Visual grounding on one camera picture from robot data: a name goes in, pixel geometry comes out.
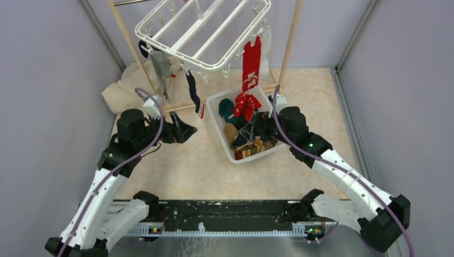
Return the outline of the navy buckle christmas sock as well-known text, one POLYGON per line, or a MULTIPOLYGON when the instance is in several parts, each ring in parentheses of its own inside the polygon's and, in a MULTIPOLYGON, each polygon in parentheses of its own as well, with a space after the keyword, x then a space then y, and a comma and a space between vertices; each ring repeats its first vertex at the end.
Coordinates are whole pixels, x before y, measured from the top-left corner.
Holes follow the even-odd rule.
POLYGON ((243 133, 239 133, 234 141, 232 142, 232 146, 233 147, 241 147, 241 146, 244 146, 244 145, 247 145, 247 144, 251 144, 252 143, 252 139, 251 139, 251 134, 249 132, 243 132, 243 133))

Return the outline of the red snowflake sock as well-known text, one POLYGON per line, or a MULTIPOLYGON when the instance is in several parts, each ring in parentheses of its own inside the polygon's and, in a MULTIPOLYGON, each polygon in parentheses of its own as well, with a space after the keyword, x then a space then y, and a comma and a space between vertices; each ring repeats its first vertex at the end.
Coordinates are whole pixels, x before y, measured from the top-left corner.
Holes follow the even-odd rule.
POLYGON ((234 103, 234 116, 238 118, 242 115, 248 122, 252 120, 254 112, 262 106, 262 104, 254 95, 247 94, 245 92, 240 92, 237 95, 234 103))

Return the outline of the navy red sock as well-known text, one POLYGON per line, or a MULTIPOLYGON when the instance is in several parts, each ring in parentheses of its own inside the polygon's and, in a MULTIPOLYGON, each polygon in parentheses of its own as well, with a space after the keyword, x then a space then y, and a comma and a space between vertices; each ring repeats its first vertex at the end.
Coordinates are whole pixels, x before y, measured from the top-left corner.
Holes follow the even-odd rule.
POLYGON ((205 116, 205 105, 202 103, 200 97, 196 92, 195 78, 190 70, 185 73, 185 76, 189 87, 190 98, 195 105, 195 113, 199 116, 200 119, 203 119, 205 116))

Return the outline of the white plastic laundry basket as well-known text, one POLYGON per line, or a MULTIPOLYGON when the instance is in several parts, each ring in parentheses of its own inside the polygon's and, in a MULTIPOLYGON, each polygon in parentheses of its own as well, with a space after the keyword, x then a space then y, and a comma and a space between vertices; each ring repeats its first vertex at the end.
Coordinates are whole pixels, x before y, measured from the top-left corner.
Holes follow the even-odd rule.
POLYGON ((234 164, 256 160, 286 146, 273 139, 262 140, 254 136, 252 123, 244 120, 243 115, 235 116, 236 100, 241 93, 241 87, 233 88, 206 100, 206 108, 216 133, 230 162, 234 164))

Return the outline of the red plain sock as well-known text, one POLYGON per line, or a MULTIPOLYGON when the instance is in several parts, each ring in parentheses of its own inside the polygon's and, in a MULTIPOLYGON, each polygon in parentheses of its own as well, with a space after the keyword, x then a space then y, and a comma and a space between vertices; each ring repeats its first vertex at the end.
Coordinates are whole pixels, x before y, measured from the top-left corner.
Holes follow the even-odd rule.
POLYGON ((254 45, 251 41, 244 46, 243 53, 243 74, 242 74, 242 91, 246 92, 259 83, 259 71, 261 62, 261 39, 255 38, 254 45))

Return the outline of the white plastic sock hanger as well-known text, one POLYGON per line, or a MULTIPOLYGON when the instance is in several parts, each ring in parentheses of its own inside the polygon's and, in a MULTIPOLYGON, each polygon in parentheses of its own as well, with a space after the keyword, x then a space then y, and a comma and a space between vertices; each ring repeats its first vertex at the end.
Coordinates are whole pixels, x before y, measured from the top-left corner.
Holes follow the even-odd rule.
POLYGON ((255 45, 271 1, 160 1, 135 26, 149 45, 204 71, 226 70, 255 45))

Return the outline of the dark navy sock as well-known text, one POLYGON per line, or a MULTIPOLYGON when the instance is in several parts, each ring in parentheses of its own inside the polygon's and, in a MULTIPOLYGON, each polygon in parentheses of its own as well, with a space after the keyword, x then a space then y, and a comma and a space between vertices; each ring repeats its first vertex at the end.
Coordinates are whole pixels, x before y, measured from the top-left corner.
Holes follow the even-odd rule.
POLYGON ((138 47, 139 47, 139 50, 140 50, 142 56, 145 59, 149 58, 149 52, 148 52, 149 45, 147 44, 147 42, 140 40, 138 43, 138 47))

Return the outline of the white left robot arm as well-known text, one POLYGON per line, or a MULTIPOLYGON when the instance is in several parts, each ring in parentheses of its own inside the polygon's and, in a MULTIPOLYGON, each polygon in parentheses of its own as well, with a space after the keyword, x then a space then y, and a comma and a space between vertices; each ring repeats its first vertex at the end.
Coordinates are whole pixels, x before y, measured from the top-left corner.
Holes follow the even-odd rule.
POLYGON ((108 256, 113 246, 139 222, 164 221, 158 196, 139 191, 126 207, 108 222, 104 218, 118 191, 141 161, 144 152, 162 143, 185 143, 197 128, 175 112, 171 122, 128 109, 117 120, 117 133, 102 152, 92 184, 66 229, 48 239, 52 256, 108 256))

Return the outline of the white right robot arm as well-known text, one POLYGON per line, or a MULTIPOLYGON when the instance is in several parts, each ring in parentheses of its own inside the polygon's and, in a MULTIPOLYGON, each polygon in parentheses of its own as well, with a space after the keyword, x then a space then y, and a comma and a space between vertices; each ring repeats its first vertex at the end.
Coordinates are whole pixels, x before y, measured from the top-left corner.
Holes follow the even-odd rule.
POLYGON ((276 140, 310 169, 338 187, 348 200, 340 200, 319 190, 303 199, 301 213, 309 221, 326 217, 359 233, 368 246, 384 253, 403 236, 410 256, 414 246, 407 233, 411 204, 402 194, 392 196, 351 167, 326 139, 311 132, 299 107, 256 111, 239 132, 246 139, 276 140))

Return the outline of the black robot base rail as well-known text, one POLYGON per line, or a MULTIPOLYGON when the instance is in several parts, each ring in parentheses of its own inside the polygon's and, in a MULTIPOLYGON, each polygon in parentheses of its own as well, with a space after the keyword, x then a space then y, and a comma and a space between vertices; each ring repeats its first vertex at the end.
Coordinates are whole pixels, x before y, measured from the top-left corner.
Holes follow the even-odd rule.
POLYGON ((310 237, 336 222, 303 211, 299 200, 162 200, 158 214, 127 237, 310 237))

